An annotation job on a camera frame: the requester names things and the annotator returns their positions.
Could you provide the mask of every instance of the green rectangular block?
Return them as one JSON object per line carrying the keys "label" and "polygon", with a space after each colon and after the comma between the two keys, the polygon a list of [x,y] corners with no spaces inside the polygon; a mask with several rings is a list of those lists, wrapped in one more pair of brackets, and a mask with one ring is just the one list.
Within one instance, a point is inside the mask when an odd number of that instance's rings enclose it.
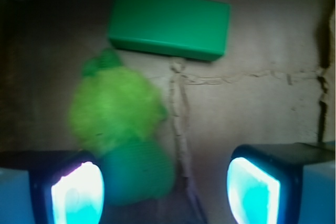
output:
{"label": "green rectangular block", "polygon": [[115,0],[108,37],[120,49],[213,61],[225,53],[229,13],[208,0]]}

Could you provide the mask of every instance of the crack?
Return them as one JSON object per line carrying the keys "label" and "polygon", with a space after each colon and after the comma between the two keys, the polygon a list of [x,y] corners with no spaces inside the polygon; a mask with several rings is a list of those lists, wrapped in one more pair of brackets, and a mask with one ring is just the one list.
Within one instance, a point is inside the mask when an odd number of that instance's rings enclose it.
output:
{"label": "crack", "polygon": [[186,60],[184,58],[172,57],[171,70],[173,71],[173,77],[170,81],[169,95],[169,102],[173,114],[172,128],[176,142],[177,158],[182,167],[182,176],[185,178],[187,184],[186,192],[188,199],[198,219],[203,223],[207,223],[194,184],[192,158],[186,136],[189,126],[190,106],[185,91],[185,76],[182,73],[185,69],[185,64]]}
{"label": "crack", "polygon": [[245,77],[265,77],[271,76],[273,78],[284,80],[288,85],[294,85],[295,83],[302,80],[317,79],[321,76],[320,70],[312,70],[306,72],[297,73],[284,73],[273,70],[264,70],[255,73],[238,73],[233,76],[221,76],[221,77],[199,77],[195,74],[183,73],[182,76],[185,78],[184,84],[186,85],[221,85],[224,83],[235,83],[242,80]]}

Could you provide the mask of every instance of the green plush toy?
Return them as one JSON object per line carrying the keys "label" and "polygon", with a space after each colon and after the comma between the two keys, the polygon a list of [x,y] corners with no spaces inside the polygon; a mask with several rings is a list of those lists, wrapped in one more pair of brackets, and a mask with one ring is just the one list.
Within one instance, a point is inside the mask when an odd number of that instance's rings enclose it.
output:
{"label": "green plush toy", "polygon": [[87,61],[69,113],[82,148],[101,158],[106,200],[126,205],[170,192],[174,166],[152,135],[167,117],[158,88],[112,49]]}

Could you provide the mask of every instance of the cardboard surface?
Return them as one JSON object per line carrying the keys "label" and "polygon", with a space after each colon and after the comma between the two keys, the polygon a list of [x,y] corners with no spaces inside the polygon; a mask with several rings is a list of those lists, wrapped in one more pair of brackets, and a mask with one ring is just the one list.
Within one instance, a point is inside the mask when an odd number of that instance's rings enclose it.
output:
{"label": "cardboard surface", "polygon": [[[162,89],[171,115],[157,139],[183,167],[177,183],[182,189],[160,201],[110,209],[104,218],[202,223],[194,212],[199,195],[209,223],[234,223],[225,175],[235,146],[317,141],[323,93],[317,77],[328,54],[324,41],[334,0],[214,1],[232,5],[224,58],[205,63],[119,50],[128,67]],[[17,6],[17,148],[77,149],[67,111],[82,63],[110,45],[111,0],[31,0]],[[332,135],[332,121],[328,128]]]}

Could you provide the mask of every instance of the green ball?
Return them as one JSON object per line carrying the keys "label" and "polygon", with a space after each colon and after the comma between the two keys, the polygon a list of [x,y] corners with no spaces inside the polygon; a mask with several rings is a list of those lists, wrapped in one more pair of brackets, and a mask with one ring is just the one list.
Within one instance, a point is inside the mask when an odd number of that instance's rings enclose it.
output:
{"label": "green ball", "polygon": [[129,142],[101,159],[107,203],[123,206],[167,195],[175,169],[156,141]]}
{"label": "green ball", "polygon": [[81,148],[102,156],[131,139],[147,141],[165,117],[159,89],[140,73],[116,67],[82,80],[69,123]]}

